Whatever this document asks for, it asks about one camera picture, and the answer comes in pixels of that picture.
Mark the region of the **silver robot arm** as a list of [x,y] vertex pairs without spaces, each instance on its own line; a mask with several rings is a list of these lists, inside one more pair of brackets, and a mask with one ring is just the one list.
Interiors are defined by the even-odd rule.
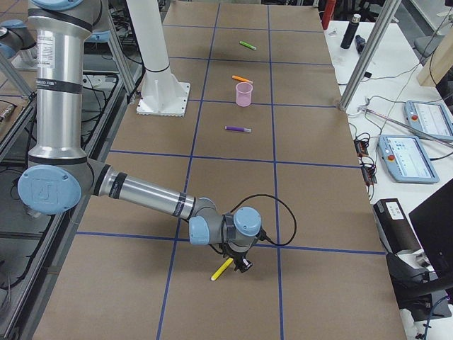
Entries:
[[36,41],[23,21],[1,22],[1,53],[6,59],[20,55],[26,62],[36,61]]
[[248,250],[261,234],[261,217],[239,204],[217,212],[208,198],[149,183],[88,158],[81,147],[84,43],[108,22],[105,1],[30,1],[28,18],[38,34],[37,142],[18,182],[21,200],[54,215],[83,196],[108,196],[186,220],[190,242],[219,247],[238,271],[247,271]]

